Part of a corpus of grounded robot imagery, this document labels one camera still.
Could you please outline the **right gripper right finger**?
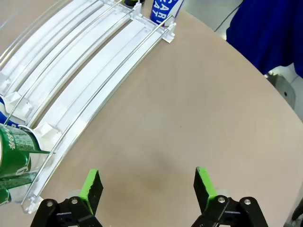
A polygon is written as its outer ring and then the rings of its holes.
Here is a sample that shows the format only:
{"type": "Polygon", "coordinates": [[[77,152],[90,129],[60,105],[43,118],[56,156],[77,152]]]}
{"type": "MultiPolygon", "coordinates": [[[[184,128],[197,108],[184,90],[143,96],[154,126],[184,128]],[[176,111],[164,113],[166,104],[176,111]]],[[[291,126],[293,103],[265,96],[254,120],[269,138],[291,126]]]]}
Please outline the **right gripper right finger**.
{"type": "Polygon", "coordinates": [[[201,215],[193,227],[267,227],[268,224],[257,200],[243,197],[239,201],[217,194],[206,169],[197,167],[194,190],[201,215]]]}

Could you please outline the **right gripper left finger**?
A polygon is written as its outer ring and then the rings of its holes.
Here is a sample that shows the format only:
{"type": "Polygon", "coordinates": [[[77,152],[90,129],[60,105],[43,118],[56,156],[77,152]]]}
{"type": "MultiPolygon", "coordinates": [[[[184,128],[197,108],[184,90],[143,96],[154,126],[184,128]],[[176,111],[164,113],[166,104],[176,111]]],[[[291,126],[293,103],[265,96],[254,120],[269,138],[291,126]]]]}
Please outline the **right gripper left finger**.
{"type": "Polygon", "coordinates": [[[31,223],[32,227],[100,227],[95,214],[103,191],[99,171],[91,169],[79,195],[58,203],[43,200],[31,223]]]}

